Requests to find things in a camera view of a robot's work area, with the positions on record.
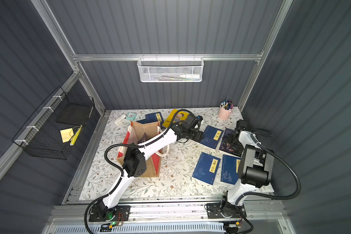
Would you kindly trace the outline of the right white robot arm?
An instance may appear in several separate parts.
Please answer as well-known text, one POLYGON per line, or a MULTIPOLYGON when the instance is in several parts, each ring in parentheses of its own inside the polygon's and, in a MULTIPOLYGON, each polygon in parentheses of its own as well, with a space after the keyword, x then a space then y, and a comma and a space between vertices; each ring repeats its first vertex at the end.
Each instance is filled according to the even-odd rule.
POLYGON ((263 131, 264 129, 249 129, 248 122, 244 120, 238 120, 236 123, 235 133, 230 137, 230 141, 238 141, 243 150, 238 166, 238 180, 234 187, 223 197, 218 208, 223 217, 232 217, 235 214, 243 216, 243 202, 247 196, 289 200, 296 198, 301 192, 301 182, 293 168, 273 150, 263 146, 257 139, 257 134, 264 136, 263 131), (262 186, 269 185, 271 182, 275 160, 282 163, 295 180, 296 189, 290 195, 273 196, 255 191, 262 186))

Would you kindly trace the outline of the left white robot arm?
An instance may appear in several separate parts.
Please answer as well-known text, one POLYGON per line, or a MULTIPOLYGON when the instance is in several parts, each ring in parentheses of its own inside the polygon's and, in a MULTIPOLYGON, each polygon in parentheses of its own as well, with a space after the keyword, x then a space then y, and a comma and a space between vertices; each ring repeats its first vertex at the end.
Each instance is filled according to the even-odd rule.
POLYGON ((150 140, 138 145, 134 143, 120 143, 109 146, 104 152, 104 159, 107 163, 119 169, 121 174, 117 178, 115 185, 112 186, 106 195, 93 200, 87 206, 84 213, 84 225, 86 231, 89 234, 92 233, 87 218, 93 206, 97 208, 98 214, 102 218, 105 218, 107 213, 113 212, 130 183, 146 171, 147 160, 165 146, 173 144, 183 138, 186 140, 191 139, 200 130, 202 121, 202 116, 195 116, 187 109, 179 109, 173 115, 170 124, 165 131, 154 136, 150 140), (113 163, 108 158, 109 151, 115 147, 127 148, 122 166, 113 163))

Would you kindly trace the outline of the jute canvas bag red trim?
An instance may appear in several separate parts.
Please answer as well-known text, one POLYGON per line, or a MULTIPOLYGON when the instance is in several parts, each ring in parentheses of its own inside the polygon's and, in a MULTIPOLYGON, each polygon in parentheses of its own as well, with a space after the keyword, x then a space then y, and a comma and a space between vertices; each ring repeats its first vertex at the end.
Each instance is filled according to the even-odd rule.
POLYGON ((117 157, 123 170, 120 177, 159 177, 160 154, 166 154, 163 148, 169 147, 171 140, 160 131, 159 122, 141 124, 132 121, 117 157))

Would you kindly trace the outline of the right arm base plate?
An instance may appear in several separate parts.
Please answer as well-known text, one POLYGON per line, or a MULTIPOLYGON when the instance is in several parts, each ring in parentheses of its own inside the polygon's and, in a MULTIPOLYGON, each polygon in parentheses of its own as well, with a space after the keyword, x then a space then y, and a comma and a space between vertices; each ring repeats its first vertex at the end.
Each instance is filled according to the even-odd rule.
POLYGON ((208 219, 223 219, 223 218, 234 218, 242 219, 247 217, 246 211, 242 206, 235 206, 230 203, 224 205, 219 203, 207 203, 204 205, 205 210, 207 211, 208 219))

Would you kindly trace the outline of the blue book yellow label back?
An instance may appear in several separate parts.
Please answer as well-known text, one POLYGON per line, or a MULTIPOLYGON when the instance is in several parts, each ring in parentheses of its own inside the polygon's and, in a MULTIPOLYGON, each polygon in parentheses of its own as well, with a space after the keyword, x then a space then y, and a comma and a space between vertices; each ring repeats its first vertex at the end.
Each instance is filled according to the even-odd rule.
POLYGON ((160 122, 160 125, 163 124, 163 117, 161 112, 154 112, 150 114, 145 115, 147 123, 152 123, 152 122, 160 122))

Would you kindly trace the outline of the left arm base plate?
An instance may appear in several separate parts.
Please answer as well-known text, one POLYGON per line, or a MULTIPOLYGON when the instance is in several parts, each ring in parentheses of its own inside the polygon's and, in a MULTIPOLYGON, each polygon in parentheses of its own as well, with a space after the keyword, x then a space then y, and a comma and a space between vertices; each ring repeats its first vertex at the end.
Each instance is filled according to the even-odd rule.
POLYGON ((116 206, 106 211, 100 211, 97 205, 93 205, 87 218, 89 222, 125 222, 129 219, 130 210, 131 206, 116 206))

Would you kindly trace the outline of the dark portrait book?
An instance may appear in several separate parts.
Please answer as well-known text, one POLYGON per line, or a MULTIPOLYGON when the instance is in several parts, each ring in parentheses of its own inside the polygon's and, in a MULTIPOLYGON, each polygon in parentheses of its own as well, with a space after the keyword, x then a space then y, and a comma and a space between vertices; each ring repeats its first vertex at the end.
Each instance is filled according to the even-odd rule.
POLYGON ((235 137, 235 131, 226 128, 222 136, 222 141, 219 150, 240 158, 243 149, 243 145, 239 142, 238 138, 235 137))

